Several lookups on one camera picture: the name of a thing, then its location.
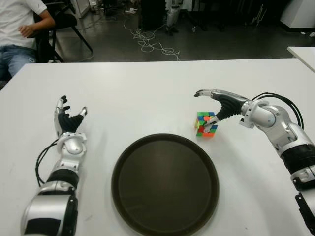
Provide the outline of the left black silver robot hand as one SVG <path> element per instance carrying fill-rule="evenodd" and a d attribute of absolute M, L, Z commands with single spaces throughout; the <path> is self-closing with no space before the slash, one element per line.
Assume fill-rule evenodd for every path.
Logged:
<path fill-rule="evenodd" d="M 60 137 L 63 133 L 70 132 L 75 133 L 82 123 L 84 117 L 88 113 L 87 107 L 83 107 L 82 110 L 75 116 L 70 116 L 66 113 L 70 109 L 70 106 L 65 106 L 67 102 L 67 96 L 60 97 L 57 101 L 57 105 L 54 112 L 54 124 L 57 137 Z"/>

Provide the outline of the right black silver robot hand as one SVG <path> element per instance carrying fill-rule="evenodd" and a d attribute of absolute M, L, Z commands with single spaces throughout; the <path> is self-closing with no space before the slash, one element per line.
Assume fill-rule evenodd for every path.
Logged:
<path fill-rule="evenodd" d="M 243 105 L 249 101 L 248 98 L 241 95 L 219 89 L 202 89 L 194 94 L 194 97 L 200 96 L 208 96 L 221 104 L 219 112 L 204 123 L 204 128 L 206 129 L 210 129 L 212 125 L 215 125 L 221 120 L 241 114 Z"/>

